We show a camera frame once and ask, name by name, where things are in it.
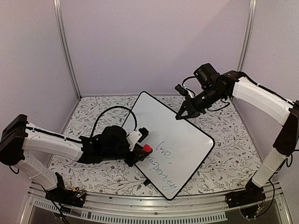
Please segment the red whiteboard eraser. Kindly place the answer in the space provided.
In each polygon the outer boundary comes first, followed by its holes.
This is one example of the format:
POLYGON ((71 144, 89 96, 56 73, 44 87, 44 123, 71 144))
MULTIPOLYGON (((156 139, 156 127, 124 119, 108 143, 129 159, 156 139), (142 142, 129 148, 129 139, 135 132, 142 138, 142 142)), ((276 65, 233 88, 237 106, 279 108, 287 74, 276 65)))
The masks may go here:
POLYGON ((153 152, 153 149, 148 145, 145 144, 144 147, 142 148, 142 155, 147 156, 153 152))

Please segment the white whiteboard black frame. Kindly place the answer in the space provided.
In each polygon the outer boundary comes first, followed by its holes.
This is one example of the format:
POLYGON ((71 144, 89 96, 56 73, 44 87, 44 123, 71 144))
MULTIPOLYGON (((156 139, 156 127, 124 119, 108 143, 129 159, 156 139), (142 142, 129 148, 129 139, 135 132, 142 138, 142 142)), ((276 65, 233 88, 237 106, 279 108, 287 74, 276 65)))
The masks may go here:
POLYGON ((153 152, 136 167, 167 200, 173 200, 196 173, 215 146, 214 139, 188 120, 143 91, 137 97, 123 129, 145 127, 149 135, 142 141, 153 152))

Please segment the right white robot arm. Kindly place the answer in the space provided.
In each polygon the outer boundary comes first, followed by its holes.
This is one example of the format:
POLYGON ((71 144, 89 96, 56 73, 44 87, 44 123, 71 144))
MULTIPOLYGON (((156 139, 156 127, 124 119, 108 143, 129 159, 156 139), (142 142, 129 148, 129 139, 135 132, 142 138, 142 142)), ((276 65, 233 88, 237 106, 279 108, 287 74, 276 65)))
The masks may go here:
POLYGON ((254 82, 242 71, 231 70, 218 73, 210 63, 197 68, 193 77, 200 83, 202 92, 194 95, 183 84, 175 90, 185 97, 176 119, 196 118, 220 99, 236 98, 243 100, 275 119, 282 129, 273 143, 272 150, 264 159, 242 192, 242 200, 252 203, 260 195, 259 188, 282 167, 292 156, 299 140, 299 103, 292 102, 268 88, 254 82))

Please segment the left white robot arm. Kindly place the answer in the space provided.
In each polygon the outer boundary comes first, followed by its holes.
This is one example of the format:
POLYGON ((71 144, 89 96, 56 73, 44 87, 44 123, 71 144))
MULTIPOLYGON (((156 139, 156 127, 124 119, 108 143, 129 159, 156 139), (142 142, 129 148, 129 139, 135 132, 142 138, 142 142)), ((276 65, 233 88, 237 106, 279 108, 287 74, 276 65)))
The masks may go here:
POLYGON ((83 164, 124 160, 131 167, 153 152, 149 145, 140 145, 148 134, 146 128, 127 133, 120 126, 108 126, 96 136, 72 139, 41 129, 20 114, 2 132, 0 162, 23 171, 64 203, 70 196, 62 176, 46 168, 31 151, 55 154, 83 164))

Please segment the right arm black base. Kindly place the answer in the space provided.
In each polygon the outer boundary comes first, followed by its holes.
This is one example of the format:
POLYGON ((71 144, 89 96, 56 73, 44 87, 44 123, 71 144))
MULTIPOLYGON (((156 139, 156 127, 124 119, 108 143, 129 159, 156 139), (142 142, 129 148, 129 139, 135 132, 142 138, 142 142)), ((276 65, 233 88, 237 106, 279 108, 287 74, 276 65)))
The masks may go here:
POLYGON ((247 219, 256 218, 258 213, 264 206, 266 195, 263 188, 256 186, 252 180, 249 180, 245 185, 244 190, 232 191, 225 195, 225 202, 229 208, 245 206, 255 203, 254 206, 240 209, 240 213, 247 219))

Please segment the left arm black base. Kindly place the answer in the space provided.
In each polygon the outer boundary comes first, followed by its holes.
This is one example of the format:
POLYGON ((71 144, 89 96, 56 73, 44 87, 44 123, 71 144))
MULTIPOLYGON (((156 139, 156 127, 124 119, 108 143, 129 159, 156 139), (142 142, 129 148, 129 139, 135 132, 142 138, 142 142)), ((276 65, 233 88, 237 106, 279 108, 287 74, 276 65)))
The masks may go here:
POLYGON ((52 190, 46 190, 45 198, 59 204, 82 208, 86 199, 86 191, 79 187, 66 189, 62 176, 57 172, 55 175, 57 177, 57 186, 52 190))

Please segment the right aluminium frame post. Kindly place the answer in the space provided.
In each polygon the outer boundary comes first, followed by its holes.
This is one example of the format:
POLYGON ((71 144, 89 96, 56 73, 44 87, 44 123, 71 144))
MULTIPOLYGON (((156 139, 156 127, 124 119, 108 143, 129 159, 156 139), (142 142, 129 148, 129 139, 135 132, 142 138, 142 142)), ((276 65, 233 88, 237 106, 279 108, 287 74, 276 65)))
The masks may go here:
POLYGON ((245 29, 245 35, 243 39, 242 49, 237 65, 237 70, 243 70, 243 67, 245 65, 247 52, 249 49, 249 43, 251 39, 251 34, 254 26, 255 21, 255 14, 256 14, 256 3, 257 0, 250 0, 249 1, 249 9, 248 9, 248 16, 247 16, 247 23, 246 23, 246 29, 245 29))

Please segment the aluminium frame post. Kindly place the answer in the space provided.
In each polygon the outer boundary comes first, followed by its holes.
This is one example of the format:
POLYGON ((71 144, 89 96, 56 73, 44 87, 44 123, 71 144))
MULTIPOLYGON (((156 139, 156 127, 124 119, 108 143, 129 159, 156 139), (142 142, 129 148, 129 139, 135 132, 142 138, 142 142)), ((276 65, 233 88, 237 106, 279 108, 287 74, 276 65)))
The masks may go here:
POLYGON ((71 59, 71 54, 68 46, 68 41, 67 41, 67 35, 64 27, 64 20, 63 20, 63 13, 62 13, 62 7, 61 7, 61 1, 60 0, 53 0, 53 5, 54 5, 54 12, 55 12, 55 17, 56 17, 56 22, 57 22, 57 28, 58 28, 58 33, 59 33, 59 38, 62 46, 62 51, 66 63, 66 67, 69 73, 69 77, 71 80, 71 84, 73 86, 73 90, 75 92, 75 96, 78 100, 81 99, 81 93, 79 90, 79 84, 76 78, 75 70, 73 67, 72 59, 71 59))
POLYGON ((249 1, 249 9, 248 9, 248 16, 247 16, 247 23, 246 23, 246 29, 245 29, 245 35, 243 39, 242 49, 237 65, 237 70, 243 70, 243 67, 245 65, 247 52, 249 49, 249 43, 251 39, 251 34, 254 26, 255 21, 255 14, 256 14, 256 3, 257 0, 250 0, 249 1))

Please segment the aluminium front rail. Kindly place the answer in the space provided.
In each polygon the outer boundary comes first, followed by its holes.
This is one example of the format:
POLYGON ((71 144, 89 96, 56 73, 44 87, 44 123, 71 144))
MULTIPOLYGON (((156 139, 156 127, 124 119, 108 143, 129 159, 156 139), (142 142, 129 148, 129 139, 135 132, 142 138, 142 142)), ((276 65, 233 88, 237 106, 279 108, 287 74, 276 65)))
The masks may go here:
POLYGON ((83 207, 54 205, 36 183, 31 184, 21 216, 23 224, 292 224, 280 184, 264 187, 258 217, 249 213, 257 203, 229 207, 226 192, 177 196, 118 196, 88 193, 83 207))

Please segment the left aluminium frame post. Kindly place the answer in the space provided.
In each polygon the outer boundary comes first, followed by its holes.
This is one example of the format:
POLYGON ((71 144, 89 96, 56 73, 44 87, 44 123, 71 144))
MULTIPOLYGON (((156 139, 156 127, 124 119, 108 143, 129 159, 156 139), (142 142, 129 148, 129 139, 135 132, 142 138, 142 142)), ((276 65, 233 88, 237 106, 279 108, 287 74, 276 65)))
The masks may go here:
POLYGON ((81 93, 79 90, 79 84, 76 78, 75 70, 73 67, 72 59, 71 59, 71 54, 68 46, 68 41, 67 41, 67 35, 64 27, 64 20, 63 20, 63 13, 62 13, 62 7, 61 7, 61 1, 60 0, 53 0, 53 5, 54 5, 54 12, 55 12, 55 17, 56 17, 56 22, 57 22, 57 28, 58 28, 58 33, 59 33, 59 38, 62 46, 62 51, 66 63, 66 67, 69 73, 69 77, 71 80, 71 84, 73 86, 73 90, 75 92, 75 96, 78 100, 81 99, 81 93))

